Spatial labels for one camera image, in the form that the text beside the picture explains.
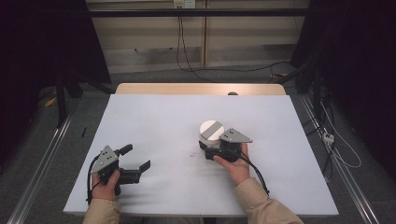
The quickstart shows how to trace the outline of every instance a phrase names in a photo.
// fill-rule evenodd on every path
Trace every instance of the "beige sleeve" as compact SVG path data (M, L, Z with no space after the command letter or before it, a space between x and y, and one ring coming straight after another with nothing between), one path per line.
M247 213L248 223L303 223L285 205L270 199L254 178L239 184L235 188L235 193Z
M92 199L83 224L118 224L120 205L114 201Z

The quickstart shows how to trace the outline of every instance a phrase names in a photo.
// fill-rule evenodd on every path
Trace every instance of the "horizontal black bar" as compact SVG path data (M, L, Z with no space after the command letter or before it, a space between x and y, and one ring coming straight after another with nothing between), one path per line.
M234 8L188 8L188 9L118 9L91 10L88 12L66 12L73 16L91 16L94 18L107 17L302 17L307 15L329 16L330 9L308 8L262 8L262 9L234 9Z

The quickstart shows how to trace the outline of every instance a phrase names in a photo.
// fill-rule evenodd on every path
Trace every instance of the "white tabletop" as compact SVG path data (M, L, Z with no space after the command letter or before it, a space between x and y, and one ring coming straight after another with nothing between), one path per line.
M289 96L131 94L111 96L64 211L85 214L87 172L101 149L133 144L120 167L137 169L148 160L151 167L139 184L121 186L123 214L244 216L232 180L199 148L199 127L209 119L253 139L249 156L272 198L301 216L338 214Z

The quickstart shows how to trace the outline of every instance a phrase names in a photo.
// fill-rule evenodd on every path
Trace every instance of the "hand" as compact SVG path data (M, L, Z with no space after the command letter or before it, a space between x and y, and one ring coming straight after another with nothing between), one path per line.
M116 198L116 193L114 188L116 187L117 181L120 178L120 171L116 170L113 172L111 177L107 181L107 185L101 182L99 174L95 173L92 175L92 197L94 199L105 199L114 200Z
M241 147L242 152L247 155L248 159L248 144L242 143ZM214 156L213 159L228 171L236 186L250 178L250 173L248 170L249 165L247 162L241 159L238 159L235 162L228 162L220 156Z

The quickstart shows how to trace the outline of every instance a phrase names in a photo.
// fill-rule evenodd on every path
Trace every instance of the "carpeted floor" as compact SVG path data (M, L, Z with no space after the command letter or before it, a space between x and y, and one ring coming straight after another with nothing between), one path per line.
M234 66L227 67L227 69L258 69L261 67L263 66ZM287 64L278 64L272 69L258 69L243 73L210 70L200 71L197 74L215 82L267 83L276 78L273 77L271 80L271 73L282 74L288 73L290 70L292 68ZM113 85L109 86L113 88L122 82L206 82L191 72L180 70L113 75L112 79ZM82 217L67 215L63 213L63 209L74 186L73 181L78 175L106 109L109 96L86 84L81 84L81 86L84 90L81 99L67 98L68 105L78 105L76 113L72 117L64 140L60 144L49 170L45 173L44 182L35 196L25 223L81 223L82 221ZM303 106L301 96L294 89L292 81L285 85L285 90L293 101L305 131L310 133L315 127L309 121L310 118ZM11 159L3 164L3 173L0 175L0 223L7 223L55 133L56 103L44 107L46 101L47 99L43 99L37 105L35 119L29 131ZM395 181L371 157L364 142L351 131L347 118L344 117L342 109L337 107L335 100L332 100L332 110L336 130L361 157L361 167L349 170L373 207L378 221L380 223L396 223L396 214L394 213L396 211ZM327 152L318 134L311 133L307 138L319 166L323 167ZM340 140L339 136L335 136L335 143L345 161L357 163L356 156ZM336 217L303 217L303 221L305 223L365 223L337 170L333 168L331 174L331 166L329 166L326 176L331 180L328 186L340 215ZM140 220L140 218L123 217L122 223L139 223Z

